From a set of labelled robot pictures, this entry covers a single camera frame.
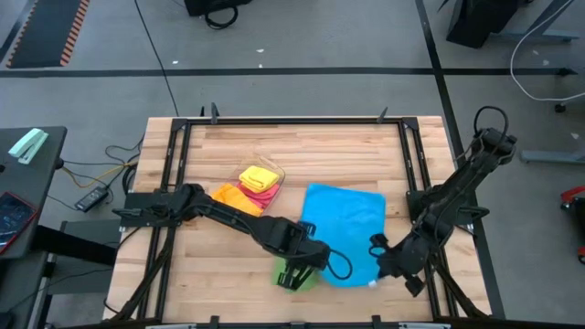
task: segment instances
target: white cable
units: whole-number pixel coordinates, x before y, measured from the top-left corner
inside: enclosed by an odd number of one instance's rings
[[[534,97],[532,96],[527,90],[524,89],[524,87],[522,87],[522,85],[520,84],[520,82],[518,82],[518,80],[516,79],[516,76],[514,75],[514,57],[516,56],[516,52],[518,51],[518,48],[520,48],[520,45],[522,45],[522,42],[524,42],[524,40],[529,37],[534,31],[538,30],[540,27],[542,27],[543,25],[545,25],[549,20],[551,20],[553,17],[555,17],[558,13],[560,13],[563,9],[565,9],[568,5],[572,4],[574,0],[570,0],[568,1],[565,5],[562,5],[556,12],[555,14],[551,15],[549,18],[545,19],[542,23],[538,24],[537,27],[533,28],[532,30],[528,31],[518,42],[518,44],[516,45],[516,48],[514,48],[514,52],[512,53],[512,58],[510,59],[510,75],[512,76],[512,79],[514,79],[514,82],[518,85],[518,87],[520,87],[520,89],[531,99],[535,100],[535,101],[570,101],[570,100],[574,100],[576,98],[579,98],[581,96],[585,96],[585,92],[582,92],[580,94],[574,95],[574,96],[570,96],[570,97],[566,97],[563,99],[541,99],[538,97]]]

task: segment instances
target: orange and black hazard tape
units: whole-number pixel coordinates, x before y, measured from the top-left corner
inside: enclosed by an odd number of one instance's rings
[[[10,68],[12,66],[12,58],[15,56],[15,53],[18,50],[18,46],[20,45],[20,40],[22,39],[22,36],[27,31],[28,22],[30,21],[30,18],[33,16],[33,14],[35,14],[35,9],[37,9],[37,2],[38,2],[38,0],[35,1],[35,3],[33,4],[33,7],[30,9],[30,13],[28,13],[27,21],[25,22],[25,24],[22,26],[22,29],[20,30],[20,35],[18,36],[18,39],[16,40],[15,47],[12,50],[12,54],[10,54],[10,57],[6,61],[7,68]]]
[[[61,66],[66,66],[71,60],[71,56],[73,55],[73,48],[75,47],[77,38],[80,36],[81,25],[83,24],[83,19],[85,19],[85,15],[88,12],[89,5],[90,0],[81,0],[80,7],[77,9],[71,30],[67,36],[67,41],[65,42],[63,53],[61,54]]]

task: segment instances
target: pink cloth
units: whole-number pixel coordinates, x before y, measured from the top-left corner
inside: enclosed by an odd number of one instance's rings
[[[265,209],[271,203],[279,188],[281,188],[281,186],[274,184],[274,186],[262,193],[254,193],[246,188],[246,186],[244,186],[242,183],[238,184],[238,189],[242,191],[244,195],[247,196],[252,203],[254,203],[254,205],[261,207],[262,209]]]

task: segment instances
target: black floor stripe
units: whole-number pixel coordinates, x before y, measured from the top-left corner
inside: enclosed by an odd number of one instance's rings
[[[35,0],[28,0],[27,3],[25,4],[24,8],[22,8],[22,11],[20,12],[20,15],[18,16],[18,19],[16,20],[15,24],[12,26],[10,33],[8,33],[8,37],[6,37],[6,39],[4,40],[4,44],[2,44],[2,47],[0,48],[0,62],[2,60],[4,60],[4,58],[6,57],[8,50],[10,50],[10,46],[12,46],[12,42],[15,40],[15,37],[18,35],[18,31],[20,31],[20,27],[22,27],[23,24],[25,24],[25,22],[27,21],[28,13],[30,12],[30,9],[33,7],[34,3],[35,3]]]
[[[434,69],[435,72],[435,80],[437,81],[437,88],[439,89],[439,94],[441,97],[441,104],[444,111],[445,121],[447,122],[447,132],[451,138],[451,143],[455,155],[459,155],[464,152],[463,144],[461,141],[461,136],[459,135],[459,129],[457,127],[457,121],[455,120],[455,114],[453,112],[449,92],[447,91],[447,84],[445,82],[444,71],[441,68],[439,54],[437,53],[437,48],[432,37],[429,18],[427,17],[427,12],[424,7],[423,0],[415,0],[415,3],[417,6],[417,10],[419,12],[420,24],[422,26],[425,42],[427,44],[427,50],[429,51],[429,56],[431,57],[432,68]],[[460,158],[457,161],[457,166],[460,166],[463,163],[464,159]],[[475,199],[474,194],[472,196],[471,202],[477,205],[477,200]],[[502,304],[502,296],[500,295],[500,291],[497,286],[497,281],[494,272],[494,264],[492,263],[492,258],[490,255],[489,246],[487,244],[487,239],[485,237],[485,230],[482,220],[478,220],[474,224],[474,235],[475,235],[474,242],[477,249],[477,255],[481,264],[485,288],[487,290],[490,306],[492,308],[492,314],[496,318],[505,319],[504,306]]]
[[[561,68],[515,69],[516,75],[555,75]],[[275,68],[275,69],[167,69],[168,77],[236,77],[288,75],[434,75],[432,68]],[[507,76],[509,69],[443,69],[443,76]],[[160,69],[0,70],[0,79],[9,78],[137,78],[162,77]]]

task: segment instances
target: yellow cloth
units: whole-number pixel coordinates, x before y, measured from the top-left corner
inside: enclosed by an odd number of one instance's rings
[[[242,191],[232,184],[224,184],[211,195],[211,198],[250,215],[256,217],[262,215],[263,210],[254,205]]]
[[[250,191],[262,193],[278,182],[280,177],[272,171],[260,168],[256,165],[250,166],[245,172],[239,175],[239,180]]]

